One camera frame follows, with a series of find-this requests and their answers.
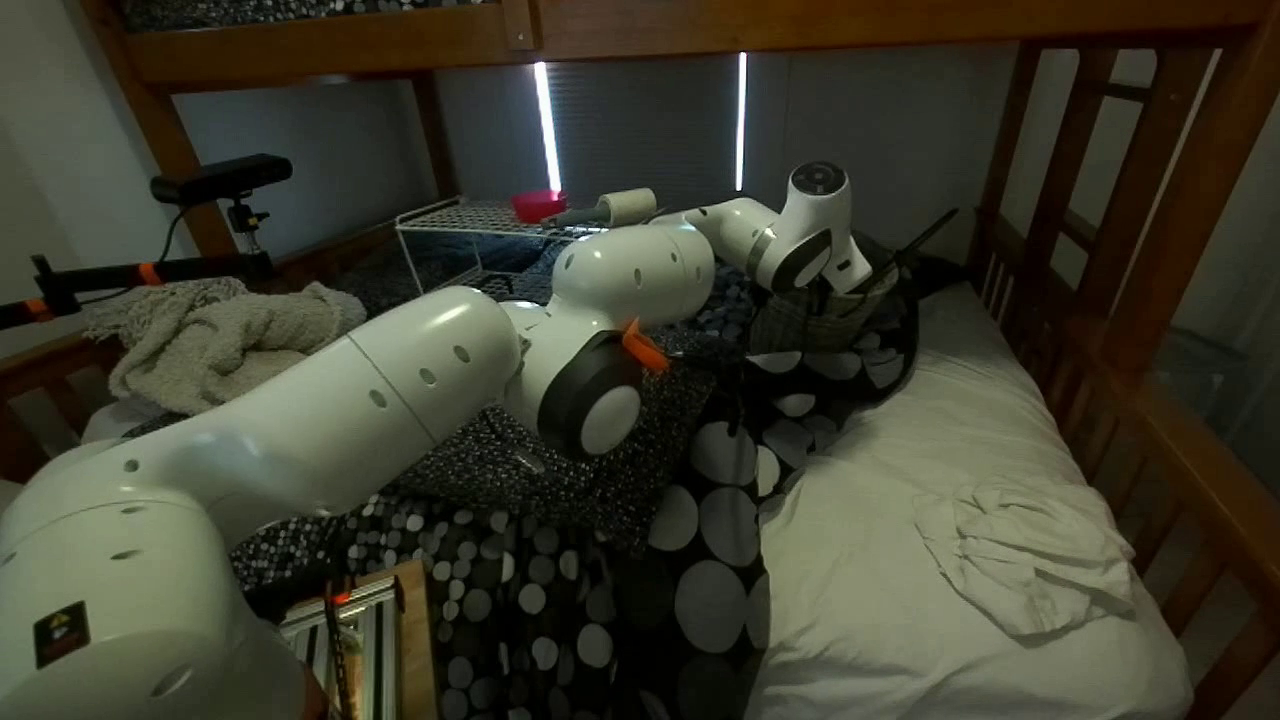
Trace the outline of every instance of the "bunk bed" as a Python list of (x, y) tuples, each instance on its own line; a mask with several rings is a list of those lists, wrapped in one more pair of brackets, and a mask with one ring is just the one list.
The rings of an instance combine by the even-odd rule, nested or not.
[[(1143, 380), (1174, 300), (1280, 88), (1280, 5), (1273, 0), (499, 0), (300, 26), (131, 33), (113, 0), (85, 0), (159, 174), (195, 170), (172, 93), (300, 83), (320, 75), (407, 75), (439, 191), (456, 191), (437, 69), (801, 51), (873, 44), (1016, 42), (1003, 127), (989, 170), (973, 285), (1008, 348), (1038, 386), (1053, 420), (1137, 547), (1137, 570), (1197, 531), (1192, 561), (1155, 603), (1188, 631), (1218, 586), (1254, 610), (1197, 683), (1192, 716), (1225, 716), (1280, 647), (1280, 509), (1164, 387)], [(1078, 47), (1078, 72), (1053, 145), (1029, 234), (1000, 217), (1008, 170), (1045, 47)], [(1112, 83), (1117, 47), (1155, 47), (1149, 88)], [(1103, 97), (1138, 101), (1138, 123), (1112, 205), (1093, 228), (1068, 209)], [(228, 251), (221, 217), (193, 217), (198, 251)], [(1087, 251), (1082, 276), (1053, 269), (1056, 245)], [(23, 481), (50, 445), (13, 399), (48, 395), (62, 430), (92, 414), (85, 376), (107, 348), (62, 340), (3, 363), (3, 477)]]

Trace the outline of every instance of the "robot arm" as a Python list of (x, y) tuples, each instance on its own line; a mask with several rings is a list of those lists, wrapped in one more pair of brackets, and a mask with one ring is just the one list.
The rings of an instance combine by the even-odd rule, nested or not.
[(842, 174), (801, 170), (778, 217), (727, 201), (587, 236), (542, 309), (418, 298), (225, 408), (50, 460), (0, 515), (0, 716), (295, 716), (300, 663), (225, 547), (355, 509), (486, 405), (558, 450), (615, 450), (639, 420), (620, 332), (691, 315), (714, 256), (762, 287), (846, 291), (867, 259)]

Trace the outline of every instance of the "mattress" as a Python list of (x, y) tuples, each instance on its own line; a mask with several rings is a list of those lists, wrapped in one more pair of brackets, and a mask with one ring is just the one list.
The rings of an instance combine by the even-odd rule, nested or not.
[(1183, 653), (1149, 593), (1132, 618), (1020, 644), (914, 531), (969, 487), (1047, 486), (1078, 467), (981, 300), (924, 300), (914, 376), (762, 515), (771, 641), (752, 716), (1181, 716)]

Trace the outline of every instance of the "bed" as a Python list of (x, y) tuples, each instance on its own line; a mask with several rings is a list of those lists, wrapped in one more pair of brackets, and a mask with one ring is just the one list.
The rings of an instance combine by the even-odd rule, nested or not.
[[(195, 88), (244, 88), (244, 83), (287, 83), (310, 75), (412, 75), (424, 109), (424, 132), (437, 160), (437, 180), (452, 191), (452, 170), (439, 132), (439, 117), (433, 104), (433, 69), (456, 66), (512, 66), (526, 56), (547, 59), (590, 59), (590, 56), (683, 56), (683, 51), (732, 51), (732, 47), (867, 47), (867, 44), (958, 44), (958, 42), (1020, 42), (1020, 66), (1008, 88), (1003, 132), (989, 174), (989, 198), (981, 209), (981, 234), (973, 248), (973, 287), (989, 315), (1000, 325), (1012, 356), (1029, 368), (1008, 363), (1003, 380), (1012, 395), (1045, 391), (1047, 417), (1034, 417), (1034, 430), (1053, 430), (1056, 438), (1038, 438), (1038, 466), (1058, 467), (1064, 477), (1078, 477), (1099, 487), (1132, 542), (1137, 570), (1151, 571), (1159, 555), (1192, 531), (1192, 553), (1172, 571), (1164, 590), (1151, 586), (1155, 610), (1172, 638), (1188, 641), (1197, 618), (1202, 618), (1217, 590), (1234, 586), (1251, 603), (1234, 618), (1234, 628), (1218, 631), (1213, 660), (1197, 660), (1197, 693), (1188, 699), (1188, 716), (1225, 716), (1239, 698), (1254, 693), (1254, 676), (1273, 663), (1280, 647), (1280, 512), (1276, 499), (1217, 445), (1217, 438), (1188, 417), (1164, 387), (1143, 380), (1151, 354), (1174, 300), (1206, 245), (1206, 234), (1232, 191), (1232, 180), (1243, 170), (1251, 137), (1261, 132), (1276, 83), (1280, 83), (1280, 10), (1269, 0), (1107, 0), (1107, 5), (1058, 5), (1058, 0), (983, 0), (983, 5), (952, 5), (952, 0), (904, 0), (904, 5), (741, 5), (719, 0), (686, 0), (686, 5), (626, 5), (626, 0), (505, 0), (481, 10), (449, 10), (449, 13), (400, 13), (400, 16), (338, 16), (338, 22), (309, 22), (309, 26), (267, 26), (267, 28), (215, 28), (215, 33), (129, 33), (116, 5), (85, 0), (85, 13), (105, 44), (105, 56), (140, 117), (142, 137), (154, 150), (154, 164), (163, 174), (186, 174), (195, 164), (184, 127), (172, 113), (172, 93)], [(1053, 145), (1053, 164), (1038, 187), (1034, 222), (1029, 234), (1016, 234), (1000, 217), (1000, 198), (1008, 191), (1008, 164), (1016, 154), (1020, 122), (1029, 109), (1029, 88), (1034, 75), (1038, 47), (1068, 44), (1078, 47), (1078, 75), (1064, 113), (1064, 127)], [(1112, 47), (1155, 47), (1159, 72), (1151, 88), (1112, 83)], [(1197, 88), (1213, 72), (1213, 83), (1200, 101), (1200, 117), (1181, 137), (1188, 113), (1197, 109)], [(1068, 198), (1078, 177), (1078, 160), (1087, 150), (1087, 132), (1095, 123), (1099, 97), (1137, 97), (1143, 101), (1143, 122), (1129, 150), (1122, 174), (1117, 180), (1107, 217), (1087, 228), (1072, 217)], [(193, 234), (198, 251), (228, 251), (233, 242), (215, 217), (193, 217)], [(1078, 281), (1064, 281), (1053, 271), (1053, 251), (1058, 236), (1087, 251), (1087, 269)], [(990, 354), (974, 348), (974, 340), (990, 332), (934, 338), (952, 343), (952, 354)], [(926, 368), (934, 363), (924, 348), (918, 376), (934, 380)], [(85, 376), (107, 363), (113, 354), (92, 343), (55, 343), (38, 356), (3, 363), (3, 399), (27, 405), (27, 391), (44, 395), (44, 417), (62, 438), (81, 430), (92, 399)], [(880, 414), (851, 420), (841, 438), (846, 455), (818, 460), (804, 486), (791, 487), (778, 515), (762, 519), (762, 561), (774, 578), (786, 578), (786, 553), (796, 543), (813, 547), (804, 531), (813, 504), (829, 504), (822, 493), (837, 486), (816, 486), (822, 477), (841, 481), (855, 471), (855, 455), (862, 466), (892, 466), (899, 452), (914, 452), (910, 438), (880, 438), (873, 452), (855, 452), (873, 425), (908, 425), (926, 430), (939, 417), (910, 417), (914, 380), (892, 395)], [(58, 445), (44, 432), (31, 432), (27, 414), (3, 408), (3, 477), (23, 481), (48, 452)], [(786, 603), (796, 618), (813, 618), (822, 610), (808, 610), (804, 598)], [(774, 618), (774, 644), (769, 647), (769, 663), (755, 683), (755, 708), (791, 706), (796, 682), (786, 682), (786, 663), (804, 673), (822, 673), (833, 663), (861, 660), (808, 653), (791, 631), (796, 619)], [(1167, 647), (1164, 631), (1149, 631), (1132, 644), (1149, 663), (1151, 693), (1122, 698), (1132, 711), (1167, 711), (1181, 708), (1181, 656)], [(989, 647), (983, 669), (973, 676), (948, 676), (942, 683), (926, 683), (942, 699), (956, 699), (983, 711), (981, 693), (973, 683), (990, 683), (990, 669), (1000, 669), (1000, 647)], [(846, 693), (841, 673), (829, 682), (822, 698), (841, 699)]]

